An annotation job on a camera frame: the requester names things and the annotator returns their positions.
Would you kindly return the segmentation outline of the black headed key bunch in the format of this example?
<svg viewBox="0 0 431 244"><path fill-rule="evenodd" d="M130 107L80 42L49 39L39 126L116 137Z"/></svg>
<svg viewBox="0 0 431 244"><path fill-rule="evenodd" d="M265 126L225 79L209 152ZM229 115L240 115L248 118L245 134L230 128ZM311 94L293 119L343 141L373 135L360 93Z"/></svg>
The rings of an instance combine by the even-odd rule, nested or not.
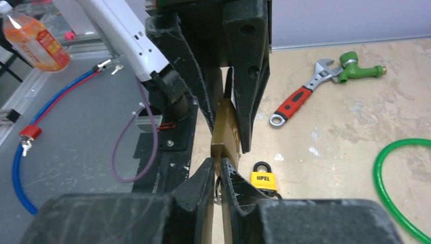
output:
<svg viewBox="0 0 431 244"><path fill-rule="evenodd" d="M214 190L214 203L216 205L222 205L222 195L221 195L221 188L220 188L220 184L221 184L221 177L218 176L215 180L215 190Z"/></svg>

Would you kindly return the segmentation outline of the small yellow padlock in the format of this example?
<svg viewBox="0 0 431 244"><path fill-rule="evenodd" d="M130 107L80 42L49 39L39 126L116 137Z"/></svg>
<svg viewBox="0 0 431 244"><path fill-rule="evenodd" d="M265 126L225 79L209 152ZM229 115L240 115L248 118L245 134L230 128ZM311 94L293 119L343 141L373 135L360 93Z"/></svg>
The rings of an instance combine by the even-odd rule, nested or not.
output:
<svg viewBox="0 0 431 244"><path fill-rule="evenodd" d="M251 184L267 197L282 199L278 193L275 174L268 163L257 162L251 172L250 180Z"/></svg>

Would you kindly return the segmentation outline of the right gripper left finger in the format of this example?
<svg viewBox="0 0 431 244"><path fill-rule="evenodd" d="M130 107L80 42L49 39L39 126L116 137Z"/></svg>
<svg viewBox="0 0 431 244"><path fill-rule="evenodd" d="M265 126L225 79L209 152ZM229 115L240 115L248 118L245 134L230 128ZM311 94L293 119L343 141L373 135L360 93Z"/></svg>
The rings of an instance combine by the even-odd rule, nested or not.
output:
<svg viewBox="0 0 431 244"><path fill-rule="evenodd" d="M207 158L173 196L172 243L212 243L215 159Z"/></svg>

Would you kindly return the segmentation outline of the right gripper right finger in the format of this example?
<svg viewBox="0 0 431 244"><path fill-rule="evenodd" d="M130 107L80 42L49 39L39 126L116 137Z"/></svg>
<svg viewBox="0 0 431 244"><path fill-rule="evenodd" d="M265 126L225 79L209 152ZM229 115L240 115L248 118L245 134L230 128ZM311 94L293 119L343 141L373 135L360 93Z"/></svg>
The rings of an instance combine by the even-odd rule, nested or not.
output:
<svg viewBox="0 0 431 244"><path fill-rule="evenodd" d="M228 158L221 159L220 172L225 243L265 243L258 203L267 197Z"/></svg>

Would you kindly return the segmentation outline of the large brass padlock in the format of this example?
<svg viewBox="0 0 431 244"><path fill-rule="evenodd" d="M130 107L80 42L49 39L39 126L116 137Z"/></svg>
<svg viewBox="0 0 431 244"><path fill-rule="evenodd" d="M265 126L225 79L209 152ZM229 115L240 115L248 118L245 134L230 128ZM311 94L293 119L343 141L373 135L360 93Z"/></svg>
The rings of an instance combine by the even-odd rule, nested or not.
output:
<svg viewBox="0 0 431 244"><path fill-rule="evenodd" d="M231 100L233 88L234 69L227 71L225 92L218 102L213 134L211 139L210 155L215 159L215 173L221 174L221 159L228 158L237 168L240 159L240 135L236 118L236 110Z"/></svg>

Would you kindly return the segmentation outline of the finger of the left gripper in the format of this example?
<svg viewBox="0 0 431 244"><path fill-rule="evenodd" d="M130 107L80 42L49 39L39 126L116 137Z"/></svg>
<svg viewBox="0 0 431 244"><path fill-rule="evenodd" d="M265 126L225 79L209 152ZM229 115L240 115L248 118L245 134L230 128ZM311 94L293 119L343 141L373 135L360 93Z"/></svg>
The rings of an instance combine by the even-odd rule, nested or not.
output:
<svg viewBox="0 0 431 244"><path fill-rule="evenodd" d="M234 100L243 153L251 150L253 124L270 75L270 2L224 5L223 28L234 71Z"/></svg>
<svg viewBox="0 0 431 244"><path fill-rule="evenodd" d="M191 25L177 13L150 16L145 21L146 34L182 78L199 105L209 129L216 116L215 66L209 53L195 37Z"/></svg>

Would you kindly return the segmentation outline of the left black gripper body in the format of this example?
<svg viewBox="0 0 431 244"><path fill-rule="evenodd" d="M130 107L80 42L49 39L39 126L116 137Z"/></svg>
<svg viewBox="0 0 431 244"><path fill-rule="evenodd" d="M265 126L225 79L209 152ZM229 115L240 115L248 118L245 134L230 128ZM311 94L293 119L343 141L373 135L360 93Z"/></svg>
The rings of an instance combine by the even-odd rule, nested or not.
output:
<svg viewBox="0 0 431 244"><path fill-rule="evenodd" d="M220 67L262 67L271 45L272 1L146 1L146 12L166 28L171 20L198 52Z"/></svg>

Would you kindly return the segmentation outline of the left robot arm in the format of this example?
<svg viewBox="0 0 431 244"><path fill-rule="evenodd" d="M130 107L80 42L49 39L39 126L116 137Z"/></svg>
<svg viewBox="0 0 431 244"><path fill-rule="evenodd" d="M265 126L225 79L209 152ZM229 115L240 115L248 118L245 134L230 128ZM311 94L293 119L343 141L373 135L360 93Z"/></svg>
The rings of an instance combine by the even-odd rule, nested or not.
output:
<svg viewBox="0 0 431 244"><path fill-rule="evenodd" d="M223 67L233 69L233 99L243 153L270 76L271 1L146 1L142 22L125 1L79 5L143 82L175 70L210 129L223 95Z"/></svg>

